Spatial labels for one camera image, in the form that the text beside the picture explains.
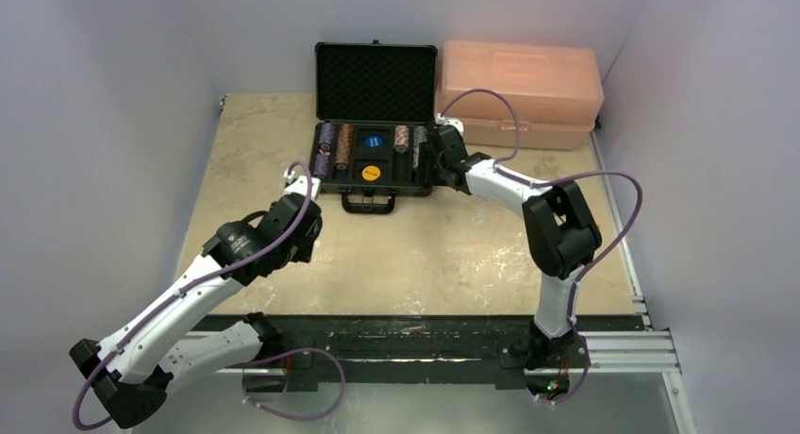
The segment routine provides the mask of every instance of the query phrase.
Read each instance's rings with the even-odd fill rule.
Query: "yellow round disc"
[[[374,165],[364,167],[364,169],[361,170],[361,177],[368,181],[375,181],[380,177],[380,169]]]

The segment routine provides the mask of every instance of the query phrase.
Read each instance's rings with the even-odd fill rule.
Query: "poker chip case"
[[[374,214],[392,212],[398,196],[431,194],[424,127],[433,123],[436,47],[319,42],[315,54],[321,122],[309,163],[322,192],[339,193],[348,212]]]

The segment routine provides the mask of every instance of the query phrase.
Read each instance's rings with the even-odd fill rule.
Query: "orange plastic box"
[[[594,129],[603,88],[591,49],[450,41],[442,53],[437,111],[472,88],[506,96],[517,111],[522,146],[573,149]],[[464,122],[467,143],[512,146],[514,123],[484,93],[458,101],[447,116]]]

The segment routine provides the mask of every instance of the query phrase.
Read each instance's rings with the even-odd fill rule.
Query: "tabletop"
[[[217,227],[268,209],[283,190],[282,175],[307,161],[313,142],[314,95],[232,93],[190,223],[180,270]],[[509,148],[468,145],[505,156]],[[596,168],[586,140],[574,151],[524,149],[504,162],[539,179]],[[615,233],[602,180],[580,181],[609,243]],[[477,196],[436,188],[428,197],[400,197],[389,215],[349,214],[340,196],[321,194],[324,226],[311,263],[291,263],[259,278],[213,312],[272,314],[527,314],[539,304],[541,272],[515,214]],[[619,252],[609,254],[581,284],[580,314],[634,312]]]

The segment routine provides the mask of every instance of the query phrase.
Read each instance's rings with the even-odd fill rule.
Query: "gray floor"
[[[659,374],[590,375],[580,394],[555,409],[535,406],[524,391],[478,385],[348,384],[342,404],[314,422],[290,422],[242,404],[241,378],[203,379],[168,401],[135,434],[174,433],[676,433]],[[335,385],[316,393],[272,395],[295,413],[323,409]]]

